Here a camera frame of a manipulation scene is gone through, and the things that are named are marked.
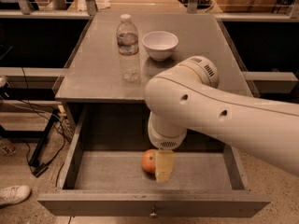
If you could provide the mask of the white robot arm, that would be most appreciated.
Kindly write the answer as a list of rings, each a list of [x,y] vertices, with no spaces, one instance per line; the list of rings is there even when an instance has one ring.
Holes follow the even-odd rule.
[[[188,130],[213,137],[292,175],[299,175],[299,105],[218,89],[215,64],[192,56],[145,87],[149,140],[175,149]]]

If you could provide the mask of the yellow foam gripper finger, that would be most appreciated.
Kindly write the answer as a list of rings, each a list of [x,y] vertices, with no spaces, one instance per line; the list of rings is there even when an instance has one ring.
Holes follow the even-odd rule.
[[[170,180],[174,169],[175,153],[172,150],[158,150],[155,153],[155,177],[158,183]]]

